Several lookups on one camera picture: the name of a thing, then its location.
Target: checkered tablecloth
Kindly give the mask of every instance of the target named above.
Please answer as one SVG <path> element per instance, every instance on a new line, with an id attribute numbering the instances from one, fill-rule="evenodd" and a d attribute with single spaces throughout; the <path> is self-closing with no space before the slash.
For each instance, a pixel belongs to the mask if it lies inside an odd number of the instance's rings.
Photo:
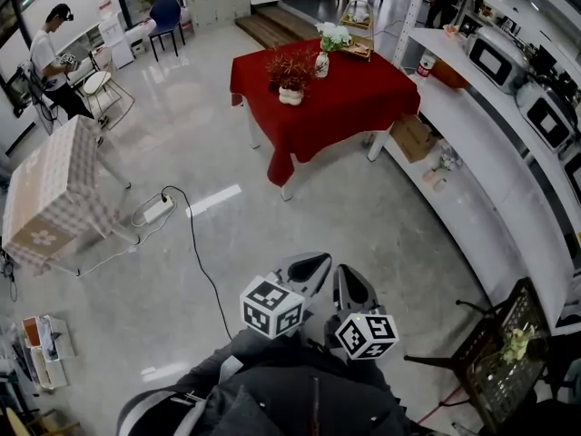
<path id="1" fill-rule="evenodd" d="M 76 116 L 54 131 L 12 175 L 2 245 L 41 274 L 52 257 L 89 227 L 111 232 L 114 209 L 94 189 L 99 124 Z"/>

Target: cardboard box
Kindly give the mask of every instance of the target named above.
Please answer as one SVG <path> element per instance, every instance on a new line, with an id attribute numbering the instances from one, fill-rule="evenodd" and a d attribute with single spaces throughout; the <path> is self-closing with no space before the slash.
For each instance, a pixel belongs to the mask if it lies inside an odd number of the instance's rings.
<path id="1" fill-rule="evenodd" d="M 389 132 L 411 164 L 426 158 L 437 141 L 431 128 L 412 115 L 399 118 Z"/>

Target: gold wire basket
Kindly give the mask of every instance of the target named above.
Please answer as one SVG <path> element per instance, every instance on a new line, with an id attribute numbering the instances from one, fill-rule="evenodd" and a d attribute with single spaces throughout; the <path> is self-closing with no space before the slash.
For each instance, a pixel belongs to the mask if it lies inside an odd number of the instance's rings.
<path id="1" fill-rule="evenodd" d="M 363 4 L 366 13 L 358 12 L 358 4 Z M 373 52 L 375 43 L 373 38 L 373 9 L 363 0 L 351 0 L 345 7 L 343 16 L 341 17 L 339 25 L 349 27 L 356 27 L 363 31 L 364 35 L 350 34 L 351 43 L 345 48 L 341 48 L 341 52 L 346 52 L 371 60 L 371 52 Z"/>

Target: white t-shirt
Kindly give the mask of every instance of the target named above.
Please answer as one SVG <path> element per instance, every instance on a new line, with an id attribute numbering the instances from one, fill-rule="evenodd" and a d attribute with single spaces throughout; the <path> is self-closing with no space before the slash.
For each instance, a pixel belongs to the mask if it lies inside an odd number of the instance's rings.
<path id="1" fill-rule="evenodd" d="M 30 59 L 33 62 L 36 75 L 39 79 L 43 78 L 43 70 L 50 64 L 58 66 L 56 62 L 56 53 L 54 52 L 53 43 L 48 34 L 42 29 L 36 33 L 33 42 L 30 45 Z M 47 91 L 54 91 L 66 84 L 66 75 L 64 73 L 54 76 L 47 76 L 44 88 Z"/>

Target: blue chair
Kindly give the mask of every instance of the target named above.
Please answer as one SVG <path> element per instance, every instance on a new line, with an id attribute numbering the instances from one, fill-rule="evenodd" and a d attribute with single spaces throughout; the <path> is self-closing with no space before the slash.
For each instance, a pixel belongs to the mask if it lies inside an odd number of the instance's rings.
<path id="1" fill-rule="evenodd" d="M 157 0 L 153 4 L 152 11 L 150 11 L 149 16 L 155 21 L 155 29 L 150 32 L 149 40 L 152 43 L 153 54 L 155 55 L 155 61 L 159 62 L 157 58 L 157 52 L 155 52 L 155 45 L 153 43 L 153 38 L 157 37 L 162 45 L 162 50 L 165 51 L 163 46 L 162 35 L 171 34 L 173 41 L 173 50 L 175 50 L 175 56 L 178 55 L 178 47 L 175 45 L 175 37 L 173 35 L 173 30 L 176 27 L 180 28 L 180 34 L 182 35 L 182 42 L 185 45 L 185 40 L 183 39 L 182 25 L 180 25 L 180 19 L 182 16 L 182 9 L 177 0 Z"/>

